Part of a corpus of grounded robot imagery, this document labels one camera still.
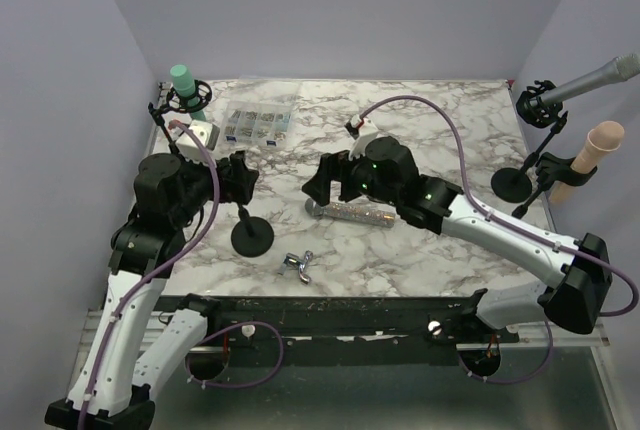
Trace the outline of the rhinestone mesh-head microphone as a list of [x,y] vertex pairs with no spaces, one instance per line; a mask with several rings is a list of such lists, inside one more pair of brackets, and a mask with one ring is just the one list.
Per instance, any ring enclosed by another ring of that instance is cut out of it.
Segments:
[[343,203],[321,206],[309,198],[305,201],[304,208],[311,217],[317,219],[329,218],[384,228],[392,228],[395,224],[394,214],[363,206]]

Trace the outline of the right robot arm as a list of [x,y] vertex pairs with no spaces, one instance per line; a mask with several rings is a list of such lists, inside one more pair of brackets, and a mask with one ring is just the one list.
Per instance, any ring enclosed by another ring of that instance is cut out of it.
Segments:
[[325,207],[334,182],[344,203],[366,197],[389,204],[407,224],[475,244],[535,277],[530,284],[476,292],[474,307],[459,320],[467,339],[480,342],[495,330],[544,319],[575,334],[592,332],[612,283],[600,237],[563,236],[472,204],[461,187],[421,174],[411,151],[393,137],[374,139],[359,157],[347,150],[323,154],[302,191]]

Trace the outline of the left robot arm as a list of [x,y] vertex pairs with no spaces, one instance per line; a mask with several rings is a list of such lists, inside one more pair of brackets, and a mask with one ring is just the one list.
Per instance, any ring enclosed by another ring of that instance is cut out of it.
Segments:
[[259,173],[236,151],[214,167],[171,153],[142,160],[134,180],[135,204],[111,239],[111,273],[91,349],[68,395],[51,403],[46,424],[62,429],[147,429],[155,402],[196,343],[214,343],[222,330],[213,305],[190,297],[147,350],[147,325],[174,263],[198,242],[185,228],[207,202],[251,201]]

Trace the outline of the mint green microphone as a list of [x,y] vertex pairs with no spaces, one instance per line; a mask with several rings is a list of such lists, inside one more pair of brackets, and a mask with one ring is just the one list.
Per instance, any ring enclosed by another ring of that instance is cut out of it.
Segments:
[[188,114],[192,120],[205,121],[204,108],[211,100],[211,88],[203,81],[195,80],[186,65],[171,67],[173,95],[177,98],[175,111]]

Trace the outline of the black tripod shock-mount stand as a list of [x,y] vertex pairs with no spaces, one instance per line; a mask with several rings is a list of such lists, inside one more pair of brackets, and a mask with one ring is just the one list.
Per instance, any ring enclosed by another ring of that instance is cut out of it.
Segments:
[[205,121],[205,108],[211,103],[213,91],[211,86],[202,80],[195,80],[195,90],[187,96],[182,96],[174,86],[165,95],[164,101],[155,106],[148,104],[147,110],[155,125],[161,130],[168,142],[171,154],[177,155],[178,148],[174,139],[170,136],[165,116],[169,113],[177,113],[188,116],[191,120]]

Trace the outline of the black round-base clip stand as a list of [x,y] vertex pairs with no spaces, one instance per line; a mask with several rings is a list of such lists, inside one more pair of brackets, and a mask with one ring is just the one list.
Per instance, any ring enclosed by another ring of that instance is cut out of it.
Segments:
[[252,216],[244,205],[237,204],[239,222],[231,232],[231,245],[241,256],[256,258],[273,245],[274,230],[264,218]]

